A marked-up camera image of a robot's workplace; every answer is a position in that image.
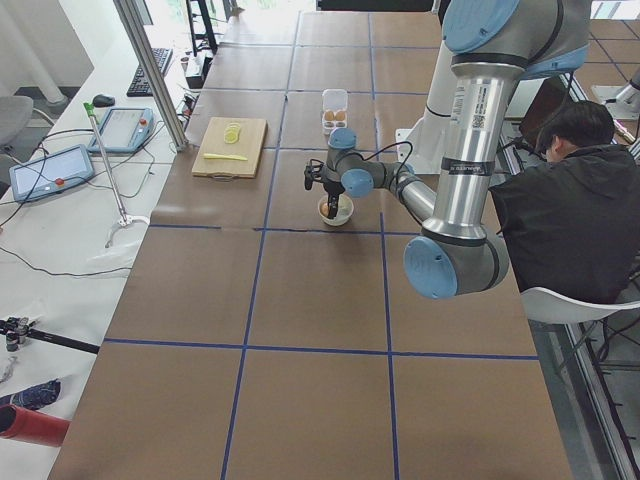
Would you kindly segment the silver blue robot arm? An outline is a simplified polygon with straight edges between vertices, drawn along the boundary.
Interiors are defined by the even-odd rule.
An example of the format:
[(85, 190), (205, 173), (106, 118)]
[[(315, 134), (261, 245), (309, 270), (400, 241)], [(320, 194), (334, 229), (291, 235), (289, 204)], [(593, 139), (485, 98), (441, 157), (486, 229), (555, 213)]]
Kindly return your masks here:
[(331, 132), (326, 159), (307, 165), (305, 182), (322, 184), (330, 210), (342, 195), (390, 191), (421, 226), (404, 251), (407, 278), (421, 295), (441, 299), (490, 289), (505, 277), (506, 245), (482, 223), (505, 113), (521, 81), (569, 73), (584, 63), (591, 5), (438, 1), (434, 8), (443, 17), (434, 80), (447, 102), (445, 126), (436, 144), (414, 139), (408, 147), (441, 154), (437, 187), (416, 175), (412, 157), (365, 159), (348, 128)]

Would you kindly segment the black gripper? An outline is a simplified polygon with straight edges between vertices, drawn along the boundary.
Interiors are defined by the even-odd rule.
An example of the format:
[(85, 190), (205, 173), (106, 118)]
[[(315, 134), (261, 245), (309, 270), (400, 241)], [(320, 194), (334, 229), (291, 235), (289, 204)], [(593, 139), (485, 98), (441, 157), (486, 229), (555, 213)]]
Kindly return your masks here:
[(334, 219), (339, 209), (339, 196), (343, 193), (343, 185), (340, 181), (326, 181), (323, 188), (327, 195), (327, 201), (324, 203), (324, 216)]

